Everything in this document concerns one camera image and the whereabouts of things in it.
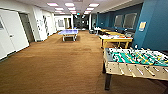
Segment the brown carpet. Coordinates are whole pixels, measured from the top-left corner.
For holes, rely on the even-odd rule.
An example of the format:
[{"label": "brown carpet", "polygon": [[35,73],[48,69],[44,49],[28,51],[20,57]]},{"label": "brown carpet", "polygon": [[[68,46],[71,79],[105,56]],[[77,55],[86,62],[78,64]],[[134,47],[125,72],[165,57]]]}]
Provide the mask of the brown carpet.
[{"label": "brown carpet", "polygon": [[54,34],[0,62],[0,94],[161,94],[159,85],[142,79],[112,76],[104,90],[100,39],[79,31],[77,41]]}]

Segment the foosball table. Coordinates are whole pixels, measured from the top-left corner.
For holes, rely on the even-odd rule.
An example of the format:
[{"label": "foosball table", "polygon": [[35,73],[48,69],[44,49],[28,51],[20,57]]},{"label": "foosball table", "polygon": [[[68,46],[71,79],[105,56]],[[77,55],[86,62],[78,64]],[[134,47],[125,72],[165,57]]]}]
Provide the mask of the foosball table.
[{"label": "foosball table", "polygon": [[159,51],[105,48],[103,73],[105,90],[109,90],[111,75],[125,75],[168,80],[168,56]]}]

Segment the blue wall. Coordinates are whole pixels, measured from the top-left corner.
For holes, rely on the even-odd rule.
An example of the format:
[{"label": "blue wall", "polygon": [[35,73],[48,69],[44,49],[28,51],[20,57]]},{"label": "blue wall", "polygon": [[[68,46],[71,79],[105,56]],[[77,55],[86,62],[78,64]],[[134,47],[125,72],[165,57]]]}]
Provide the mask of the blue wall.
[{"label": "blue wall", "polygon": [[140,12],[141,12],[142,5],[143,4],[137,4],[137,5],[127,7],[127,8],[124,8],[124,9],[120,9],[120,10],[117,10],[117,11],[110,11],[110,12],[107,12],[107,13],[99,13],[98,14],[99,17],[97,19],[99,21],[99,23],[97,23],[97,26],[99,26],[101,28],[105,28],[105,27],[114,28],[116,15],[123,15],[122,23],[124,23],[125,14],[137,13],[135,24],[134,24],[134,27],[133,27],[133,29],[135,30],[136,26],[137,26],[137,23],[138,23],[138,19],[139,19],[139,15],[140,15]]},{"label": "blue wall", "polygon": [[145,0],[140,22],[147,22],[144,31],[137,26],[134,43],[139,48],[151,50],[168,50],[168,0]]}]

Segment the light fixture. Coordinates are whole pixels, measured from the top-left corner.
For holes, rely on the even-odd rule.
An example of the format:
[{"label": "light fixture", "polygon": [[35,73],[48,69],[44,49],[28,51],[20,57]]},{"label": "light fixture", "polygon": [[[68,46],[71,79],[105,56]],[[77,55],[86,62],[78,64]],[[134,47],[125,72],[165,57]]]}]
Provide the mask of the light fixture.
[{"label": "light fixture", "polygon": [[75,10],[75,7],[73,7],[73,8],[68,8],[69,10]]},{"label": "light fixture", "polygon": [[47,3],[49,6],[58,6],[57,3]]},{"label": "light fixture", "polygon": [[76,12],[72,12],[72,14],[76,14]]},{"label": "light fixture", "polygon": [[70,11],[70,12],[76,12],[76,11]]},{"label": "light fixture", "polygon": [[56,10],[64,10],[63,8],[55,8]]},{"label": "light fixture", "polygon": [[97,7],[99,4],[90,4],[90,7]]},{"label": "light fixture", "polygon": [[60,11],[60,10],[57,10],[57,11],[55,11],[55,12],[62,12],[62,11]]},{"label": "light fixture", "polygon": [[89,13],[89,12],[91,12],[91,11],[85,11],[85,12]]},{"label": "light fixture", "polygon": [[72,6],[74,6],[73,3],[65,3],[65,5],[66,5],[67,7],[72,7]]},{"label": "light fixture", "polygon": [[94,10],[94,8],[87,8],[86,10]]},{"label": "light fixture", "polygon": [[64,12],[60,12],[60,14],[65,14]]},{"label": "light fixture", "polygon": [[89,12],[85,12],[84,14],[89,14]]}]

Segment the game table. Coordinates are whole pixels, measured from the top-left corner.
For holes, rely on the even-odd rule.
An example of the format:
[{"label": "game table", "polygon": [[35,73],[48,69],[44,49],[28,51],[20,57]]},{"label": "game table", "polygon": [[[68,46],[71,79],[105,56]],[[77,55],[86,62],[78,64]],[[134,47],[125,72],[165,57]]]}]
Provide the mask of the game table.
[{"label": "game table", "polygon": [[102,31],[102,32],[111,32],[111,30],[108,30],[108,29],[101,29],[100,31]]},{"label": "game table", "polygon": [[99,27],[95,27],[94,30],[96,30],[96,35],[98,35],[99,30],[101,30],[101,28],[99,28]]},{"label": "game table", "polygon": [[66,37],[72,37],[73,41],[75,41],[77,34],[78,34],[78,30],[77,29],[66,29],[66,30],[62,30],[58,34],[63,35],[63,41],[65,41]]},{"label": "game table", "polygon": [[112,33],[113,33],[113,35],[100,35],[99,36],[99,38],[102,40],[102,47],[101,48],[106,48],[108,42],[118,42],[119,43],[118,47],[120,47],[120,42],[126,42],[125,49],[127,49],[129,42],[132,42],[133,38],[125,37],[124,34],[120,34],[117,32],[112,32]]},{"label": "game table", "polygon": [[105,48],[102,72],[106,73],[105,90],[110,89],[112,74],[155,79],[167,83],[168,56],[150,49]]}]

